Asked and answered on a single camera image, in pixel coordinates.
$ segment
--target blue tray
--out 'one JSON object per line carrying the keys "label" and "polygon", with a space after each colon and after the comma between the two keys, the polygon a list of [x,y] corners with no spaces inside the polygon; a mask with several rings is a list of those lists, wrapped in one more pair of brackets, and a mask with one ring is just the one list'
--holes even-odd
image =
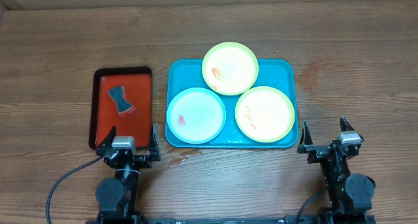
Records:
{"label": "blue tray", "polygon": [[[235,121],[235,105],[241,95],[219,95],[227,109],[227,120],[220,134],[210,142],[204,144],[189,144],[176,138],[165,123],[165,137],[167,141],[181,148],[290,148],[299,137],[298,115],[296,105],[295,80],[293,69],[288,62],[280,59],[259,59],[259,75],[253,87],[270,86],[282,91],[290,99],[295,108],[295,123],[290,133],[277,142],[261,143],[248,138],[238,128]],[[210,89],[203,80],[202,59],[181,59],[174,62],[169,71],[169,85],[167,88],[167,108],[171,100],[179,92],[194,87]]]}

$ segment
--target plate rim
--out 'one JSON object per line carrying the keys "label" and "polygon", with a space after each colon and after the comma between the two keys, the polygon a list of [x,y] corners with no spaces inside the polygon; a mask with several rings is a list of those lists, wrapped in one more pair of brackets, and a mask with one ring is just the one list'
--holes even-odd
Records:
{"label": "plate rim", "polygon": [[[205,70],[206,70],[206,64],[207,64],[207,62],[208,62],[208,58],[213,54],[213,53],[215,53],[216,51],[218,51],[218,50],[220,50],[220,49],[222,49],[222,48],[225,48],[225,47],[234,47],[234,48],[238,48],[238,49],[241,49],[241,50],[243,50],[245,53],[247,53],[249,56],[250,56],[250,58],[252,59],[252,61],[254,62],[254,64],[255,64],[255,74],[254,74],[254,78],[253,78],[253,80],[251,81],[251,84],[248,86],[248,87],[246,87],[246,88],[244,88],[242,91],[239,91],[239,92],[236,92],[236,93],[225,93],[225,92],[222,92],[222,91],[220,91],[220,90],[218,90],[218,89],[214,89],[210,84],[209,84],[209,81],[207,80],[207,78],[206,78],[206,75],[204,74],[205,73]],[[240,44],[240,43],[238,43],[238,42],[222,42],[222,43],[220,43],[220,44],[217,44],[217,45],[215,45],[215,46],[213,46],[211,49],[209,49],[209,51],[205,54],[205,56],[204,56],[204,58],[203,58],[203,63],[202,63],[202,75],[203,75],[203,79],[204,79],[204,82],[206,83],[206,85],[208,85],[208,87],[212,90],[212,91],[215,91],[216,93],[219,93],[219,94],[222,94],[222,95],[226,95],[226,96],[235,96],[235,95],[239,95],[239,94],[241,94],[241,93],[244,93],[244,92],[246,92],[247,90],[249,90],[253,85],[254,85],[254,83],[255,83],[255,81],[257,80],[257,77],[258,77],[258,75],[259,75],[259,62],[258,62],[258,59],[257,59],[257,57],[255,57],[255,54],[253,53],[253,51],[251,51],[247,46],[245,46],[245,45],[243,45],[243,44]]]}
{"label": "plate rim", "polygon": [[[172,108],[174,107],[174,104],[173,103],[175,103],[175,102],[178,102],[178,100],[180,100],[180,98],[182,98],[182,97],[184,97],[184,96],[186,96],[187,94],[190,94],[190,93],[196,93],[196,92],[199,92],[199,93],[204,93],[204,94],[207,94],[207,95],[209,95],[209,96],[211,96],[211,97],[213,97],[215,100],[216,100],[216,102],[218,102],[219,103],[219,105],[221,106],[221,108],[222,108],[222,125],[221,125],[221,127],[218,129],[218,131],[217,131],[217,133],[215,133],[213,136],[211,136],[208,140],[202,140],[202,141],[199,141],[199,142],[190,142],[190,141],[187,141],[187,140],[184,140],[184,138],[180,138],[176,133],[175,133],[175,131],[171,128],[171,126],[170,126],[170,121],[169,121],[169,116],[171,116],[171,112],[172,112]],[[189,143],[189,144],[203,144],[203,143],[207,143],[207,142],[209,142],[209,141],[211,141],[211,140],[213,140],[213,139],[215,139],[215,137],[217,137],[221,132],[222,132],[222,129],[224,128],[224,126],[225,126],[225,123],[226,123],[226,121],[227,121],[227,110],[226,110],[226,108],[225,108],[225,104],[223,103],[223,101],[222,101],[222,99],[216,94],[216,93],[214,93],[213,91],[211,91],[211,90],[209,90],[209,89],[206,89],[206,88],[200,88],[200,87],[195,87],[195,88],[188,88],[188,89],[185,89],[185,90],[183,90],[183,91],[181,91],[181,92],[179,92],[177,95],[175,95],[172,99],[171,99],[171,102],[170,102],[170,104],[169,104],[169,106],[167,107],[167,113],[166,113],[166,116],[165,116],[165,120],[166,120],[166,122],[167,122],[167,126],[169,127],[169,129],[170,129],[170,131],[171,131],[171,133],[176,137],[176,138],[178,138],[179,140],[181,140],[181,141],[183,141],[183,142],[185,142],[185,143]]]}
{"label": "plate rim", "polygon": [[[240,125],[240,123],[239,123],[239,120],[238,120],[238,107],[240,106],[241,102],[242,102],[242,101],[243,101],[243,100],[244,100],[244,99],[245,99],[245,98],[246,98],[246,97],[247,97],[250,93],[253,93],[253,92],[255,92],[255,91],[261,91],[261,90],[267,90],[267,91],[271,91],[271,92],[278,93],[279,95],[281,95],[282,97],[284,97],[284,100],[285,100],[285,103],[286,103],[287,107],[288,107],[289,109],[291,109],[292,124],[289,124],[289,125],[287,126],[286,131],[285,131],[282,135],[277,136],[276,138],[273,138],[273,139],[270,139],[270,140],[260,139],[260,138],[256,138],[256,137],[254,137],[254,136],[248,135],[246,131],[242,130],[242,127],[241,127],[241,125]],[[277,142],[278,140],[281,140],[281,139],[283,139],[285,136],[287,136],[287,135],[290,133],[290,131],[292,130],[292,128],[293,128],[293,126],[294,126],[294,124],[295,124],[295,120],[296,120],[296,118],[295,118],[295,117],[296,117],[296,116],[295,116],[295,114],[296,114],[296,112],[295,112],[295,108],[294,108],[294,106],[293,106],[292,101],[290,101],[290,99],[288,98],[288,96],[286,96],[286,94],[284,94],[282,91],[280,91],[280,90],[278,90],[278,89],[276,89],[276,88],[270,87],[270,86],[258,86],[258,87],[255,87],[255,88],[251,88],[251,89],[249,89],[248,91],[246,91],[244,94],[242,94],[242,95],[240,96],[240,98],[238,99],[238,101],[236,102],[236,105],[235,105],[235,122],[236,122],[236,124],[237,124],[238,128],[242,131],[242,133],[244,133],[244,134],[245,134],[246,136],[248,136],[250,139],[252,139],[252,140],[254,140],[254,141],[256,141],[256,142],[262,142],[262,143]]]}

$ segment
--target pink stain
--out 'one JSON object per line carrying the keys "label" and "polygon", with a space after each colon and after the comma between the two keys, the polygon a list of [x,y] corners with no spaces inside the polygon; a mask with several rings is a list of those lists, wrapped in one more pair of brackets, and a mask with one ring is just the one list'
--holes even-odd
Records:
{"label": "pink stain", "polygon": [[185,120],[184,120],[184,117],[182,115],[178,116],[177,126],[179,126],[179,127],[185,126]]}

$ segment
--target wooden table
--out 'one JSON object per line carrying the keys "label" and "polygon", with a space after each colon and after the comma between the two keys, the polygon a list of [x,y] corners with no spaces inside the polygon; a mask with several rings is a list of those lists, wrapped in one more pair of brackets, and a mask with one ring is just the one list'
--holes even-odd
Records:
{"label": "wooden table", "polygon": [[[7,12],[0,28],[0,223],[45,223],[55,181],[94,159],[87,145],[93,73],[147,65],[162,161],[141,174],[147,217],[280,217],[324,186],[318,164],[289,150],[181,150],[164,137],[167,75],[236,41],[295,71],[299,125],[324,144],[339,117],[366,139],[349,161],[375,179],[378,223],[418,218],[418,1],[280,3]],[[94,164],[52,199],[53,223],[97,215]],[[326,197],[306,210],[327,205]]]}

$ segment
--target plate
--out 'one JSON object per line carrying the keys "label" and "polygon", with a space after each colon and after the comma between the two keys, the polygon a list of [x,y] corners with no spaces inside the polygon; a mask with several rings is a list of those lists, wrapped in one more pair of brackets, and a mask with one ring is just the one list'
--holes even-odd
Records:
{"label": "plate", "polygon": [[240,130],[258,142],[275,142],[285,137],[295,122],[292,102],[272,87],[256,87],[245,92],[235,106]]}
{"label": "plate", "polygon": [[180,140],[201,144],[214,139],[225,125],[226,109],[216,93],[189,88],[177,94],[167,108],[167,124]]}
{"label": "plate", "polygon": [[204,81],[223,95],[238,95],[254,85],[259,64],[254,53],[237,42],[224,42],[211,48],[202,64]]}

